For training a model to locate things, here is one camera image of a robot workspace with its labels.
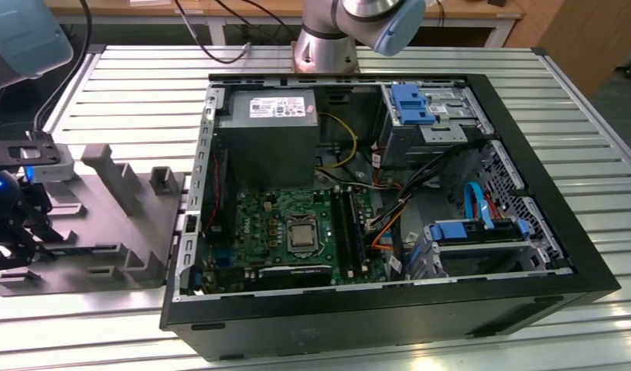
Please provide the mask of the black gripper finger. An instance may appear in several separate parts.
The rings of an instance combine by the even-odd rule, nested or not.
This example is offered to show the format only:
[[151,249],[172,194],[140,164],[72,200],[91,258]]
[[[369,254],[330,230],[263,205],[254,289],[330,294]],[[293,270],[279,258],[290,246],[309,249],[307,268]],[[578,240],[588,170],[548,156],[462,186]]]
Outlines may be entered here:
[[40,254],[52,260],[54,254],[43,243],[56,242],[56,231],[48,213],[52,203],[44,187],[22,187],[16,201],[16,260],[31,263]]
[[32,264],[38,253],[38,244],[19,243],[10,247],[0,244],[0,271],[27,267]]

